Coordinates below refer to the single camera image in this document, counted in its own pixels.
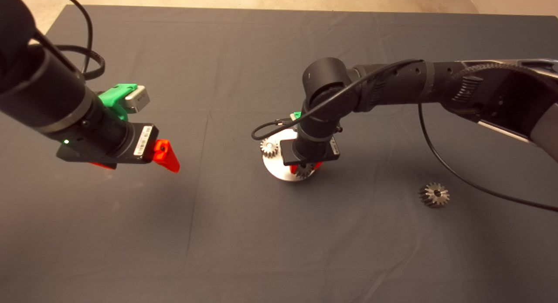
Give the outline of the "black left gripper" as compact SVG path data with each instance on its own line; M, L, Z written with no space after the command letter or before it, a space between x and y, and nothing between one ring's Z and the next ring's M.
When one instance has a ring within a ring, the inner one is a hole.
M127 133L123 142L112 152L90 156L64 144L58 148L56 156L66 162L90 163L108 170L115 170L118 164L148 164L154 161L174 174L180 171L180 162L170 141L157 139L159 130L154 124L126 122L125 125Z

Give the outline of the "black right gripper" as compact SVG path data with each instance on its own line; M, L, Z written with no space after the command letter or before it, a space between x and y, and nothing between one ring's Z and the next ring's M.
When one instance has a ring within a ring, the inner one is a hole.
M285 166L290 165L290 173L298 175L299 165L311 164L317 170L323 162L337 160L340 150L334 137L329 141L315 142L303 137L281 140L281 156Z

